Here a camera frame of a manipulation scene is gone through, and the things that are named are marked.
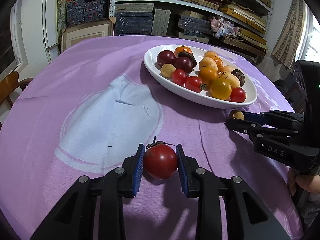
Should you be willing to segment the person right hand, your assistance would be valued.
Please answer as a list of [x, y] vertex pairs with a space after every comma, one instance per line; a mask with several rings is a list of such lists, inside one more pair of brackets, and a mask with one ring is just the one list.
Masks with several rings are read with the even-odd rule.
[[294, 173], [294, 169], [290, 168], [288, 171], [287, 187], [290, 194], [293, 196], [296, 192], [297, 186], [301, 187], [305, 191], [313, 194], [319, 194], [320, 192], [320, 176], [311, 175], [299, 175]]

